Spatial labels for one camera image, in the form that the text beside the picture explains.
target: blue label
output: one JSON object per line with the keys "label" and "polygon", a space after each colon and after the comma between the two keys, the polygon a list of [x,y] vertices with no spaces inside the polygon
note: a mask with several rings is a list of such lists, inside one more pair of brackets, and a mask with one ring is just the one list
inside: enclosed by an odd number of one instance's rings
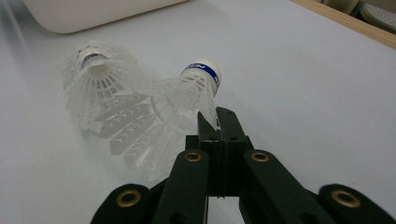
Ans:
{"label": "blue label", "polygon": [[189,66],[186,67],[186,69],[189,69],[189,68],[199,68],[201,70],[206,71],[210,76],[213,77],[213,79],[215,79],[216,86],[219,88],[219,86],[220,86],[219,77],[216,74],[216,72],[213,71],[213,69],[211,69],[209,66],[207,66],[207,65],[205,65],[203,63],[192,63],[192,64],[190,64]]}

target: white table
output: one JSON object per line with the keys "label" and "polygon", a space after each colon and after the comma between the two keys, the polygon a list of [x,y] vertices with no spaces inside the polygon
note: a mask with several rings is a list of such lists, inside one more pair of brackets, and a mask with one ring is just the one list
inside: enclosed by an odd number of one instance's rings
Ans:
{"label": "white table", "polygon": [[[90,223],[111,190],[147,184],[64,108],[63,58],[91,39],[128,47],[153,78],[197,58],[217,62],[216,103],[236,112],[255,148],[307,189],[344,184],[396,217],[394,49],[288,0],[190,0],[71,35],[8,5],[16,20],[0,7],[1,223]],[[209,224],[241,222],[236,199],[210,202]]]}

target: shuttlecock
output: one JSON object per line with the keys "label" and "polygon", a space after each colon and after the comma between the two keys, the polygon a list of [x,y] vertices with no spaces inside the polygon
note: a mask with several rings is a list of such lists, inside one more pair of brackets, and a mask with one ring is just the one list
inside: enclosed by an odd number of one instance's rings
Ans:
{"label": "shuttlecock", "polygon": [[166,177],[184,150],[186,135],[197,132],[197,110],[218,128],[213,98],[220,78],[215,64],[199,60],[179,77],[121,93],[97,118],[106,120],[100,136],[113,136],[111,153],[123,155],[129,167],[142,169],[149,180]]}
{"label": "shuttlecock", "polygon": [[91,41],[69,56],[63,76],[66,108],[82,130],[95,129],[94,118],[116,93],[148,83],[128,49],[100,41]]}

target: blue stripe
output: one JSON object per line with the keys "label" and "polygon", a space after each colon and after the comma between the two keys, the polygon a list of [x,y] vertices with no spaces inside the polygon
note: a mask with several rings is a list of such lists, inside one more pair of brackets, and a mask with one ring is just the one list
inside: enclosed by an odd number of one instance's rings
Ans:
{"label": "blue stripe", "polygon": [[87,62],[90,58],[96,57],[96,56],[101,56],[101,57],[103,57],[103,58],[106,59],[106,56],[103,55],[103,54],[101,54],[101,53],[92,53],[92,54],[89,54],[88,56],[86,56],[86,57],[84,58],[84,60],[82,60],[81,66],[84,67],[85,62]]}
{"label": "blue stripe", "polygon": [[192,63],[192,64],[190,64],[189,66],[186,67],[186,69],[189,69],[189,68],[199,68],[199,69],[201,69],[201,70],[206,71],[210,76],[213,77],[213,79],[214,79],[215,82],[216,82],[216,86],[217,86],[218,89],[219,89],[220,80],[219,80],[218,74],[216,74],[216,72],[213,71],[212,68],[210,68],[209,66],[207,66],[207,65],[205,65],[205,64],[203,64],[203,63]]}

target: white object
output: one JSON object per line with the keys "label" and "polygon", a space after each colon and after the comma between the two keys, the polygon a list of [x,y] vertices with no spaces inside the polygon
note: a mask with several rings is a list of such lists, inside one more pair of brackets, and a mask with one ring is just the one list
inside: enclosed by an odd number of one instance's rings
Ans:
{"label": "white object", "polygon": [[363,4],[361,15],[373,26],[396,33],[396,14],[369,4]]}
{"label": "white object", "polygon": [[33,17],[54,33],[72,33],[185,0],[23,0]]}
{"label": "white object", "polygon": [[93,119],[115,93],[148,83],[128,49],[99,41],[91,41],[69,56],[63,76],[66,107],[82,130],[95,129]]}
{"label": "white object", "polygon": [[125,93],[107,104],[98,121],[107,120],[100,136],[110,137],[113,155],[123,155],[130,168],[142,168],[148,179],[169,175],[185,136],[196,134],[197,109],[217,129],[213,97],[221,81],[208,60],[189,65],[180,75]]}

